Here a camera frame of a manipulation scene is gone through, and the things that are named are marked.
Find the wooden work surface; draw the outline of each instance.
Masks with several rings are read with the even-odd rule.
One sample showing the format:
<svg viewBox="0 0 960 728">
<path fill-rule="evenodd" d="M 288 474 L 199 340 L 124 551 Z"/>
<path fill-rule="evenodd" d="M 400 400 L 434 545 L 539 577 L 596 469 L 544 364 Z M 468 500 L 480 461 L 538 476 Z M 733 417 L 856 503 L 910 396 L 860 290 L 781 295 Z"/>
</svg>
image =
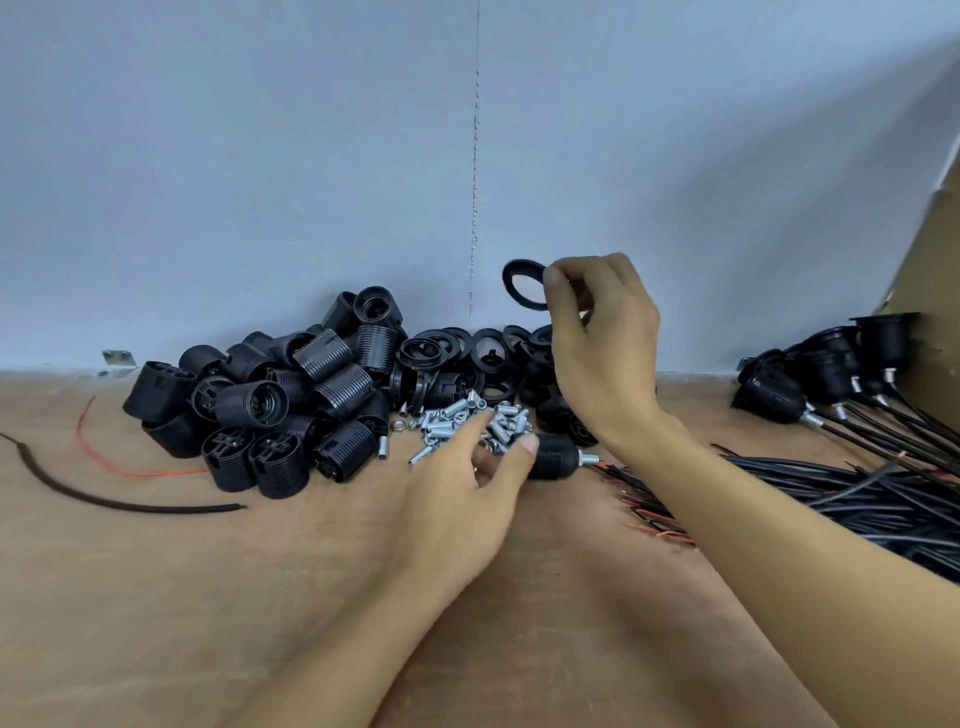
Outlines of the wooden work surface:
<svg viewBox="0 0 960 728">
<path fill-rule="evenodd" d="M 107 497 L 230 501 L 206 475 L 132 478 L 83 456 L 74 425 L 132 470 L 169 458 L 120 403 L 131 382 L 0 378 L 0 430 L 54 476 Z M 840 463 L 800 426 L 728 408 L 731 386 L 660 385 L 704 442 Z M 213 726 L 384 562 L 417 435 L 348 485 L 209 516 L 121 513 L 60 496 L 0 443 L 0 725 Z M 597 473 L 529 483 L 490 568 L 447 610 L 381 726 L 832 726 L 704 556 L 623 525 Z"/>
</svg>

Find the hand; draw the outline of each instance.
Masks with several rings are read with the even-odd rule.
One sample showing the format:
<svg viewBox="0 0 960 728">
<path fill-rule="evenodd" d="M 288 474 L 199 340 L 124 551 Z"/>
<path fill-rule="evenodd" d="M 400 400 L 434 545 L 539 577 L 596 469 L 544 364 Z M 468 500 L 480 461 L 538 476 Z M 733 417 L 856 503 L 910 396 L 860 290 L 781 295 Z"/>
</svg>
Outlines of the hand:
<svg viewBox="0 0 960 728">
<path fill-rule="evenodd" d="M 543 290 L 564 398 L 614 454 L 631 446 L 625 437 L 635 447 L 666 419 L 655 394 L 660 312 L 636 269 L 622 253 L 563 258 L 543 272 Z M 592 311 L 586 326 L 580 311 Z"/>
<path fill-rule="evenodd" d="M 468 420 L 414 467 L 392 569 L 414 574 L 452 601 L 500 550 L 540 443 L 521 437 L 502 458 L 477 447 L 492 412 Z M 484 487 L 477 481 L 491 473 Z"/>
</svg>

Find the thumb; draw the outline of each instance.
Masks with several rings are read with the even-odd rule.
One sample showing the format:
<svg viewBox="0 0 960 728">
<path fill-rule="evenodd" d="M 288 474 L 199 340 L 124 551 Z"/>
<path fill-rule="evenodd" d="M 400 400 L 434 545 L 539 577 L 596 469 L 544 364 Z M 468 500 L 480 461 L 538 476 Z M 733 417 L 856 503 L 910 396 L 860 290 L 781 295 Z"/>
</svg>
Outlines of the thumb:
<svg viewBox="0 0 960 728">
<path fill-rule="evenodd" d="M 496 498 L 505 498 L 511 503 L 516 501 L 520 486 L 526 481 L 530 469 L 537 460 L 537 450 L 540 447 L 540 438 L 533 432 L 528 432 L 517 440 L 503 456 L 497 466 L 496 475 L 487 485 Z"/>
<path fill-rule="evenodd" d="M 585 338 L 577 294 L 564 272 L 555 265 L 543 271 L 543 293 L 550 309 L 554 343 L 569 346 L 578 338 Z"/>
</svg>

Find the white wall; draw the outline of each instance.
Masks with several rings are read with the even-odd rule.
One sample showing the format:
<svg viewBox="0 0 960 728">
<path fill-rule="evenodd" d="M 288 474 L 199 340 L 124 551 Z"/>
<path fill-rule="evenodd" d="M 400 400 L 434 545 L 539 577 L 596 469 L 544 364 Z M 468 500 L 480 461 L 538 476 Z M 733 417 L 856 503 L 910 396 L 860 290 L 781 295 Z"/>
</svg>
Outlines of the white wall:
<svg viewBox="0 0 960 728">
<path fill-rule="evenodd" d="M 0 5 L 0 366 L 138 361 L 390 286 L 519 309 L 516 256 L 624 250 L 660 368 L 871 310 L 960 128 L 955 0 Z"/>
</svg>

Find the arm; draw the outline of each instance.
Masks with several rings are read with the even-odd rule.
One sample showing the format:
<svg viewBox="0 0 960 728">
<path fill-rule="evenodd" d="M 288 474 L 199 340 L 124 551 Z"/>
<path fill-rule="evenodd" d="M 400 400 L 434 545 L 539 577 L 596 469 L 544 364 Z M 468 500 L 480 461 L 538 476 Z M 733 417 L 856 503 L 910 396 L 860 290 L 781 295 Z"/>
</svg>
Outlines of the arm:
<svg viewBox="0 0 960 728">
<path fill-rule="evenodd" d="M 390 564 L 315 643 L 255 689 L 225 728 L 370 724 L 417 644 L 507 535 L 538 440 L 521 438 L 480 488 L 473 461 L 484 451 L 474 449 L 491 415 L 474 417 L 417 464 Z"/>
<path fill-rule="evenodd" d="M 544 284 L 571 407 L 693 534 L 839 725 L 960 725 L 960 590 L 727 463 L 661 412 L 660 315 L 625 255 L 560 260 Z"/>
</svg>

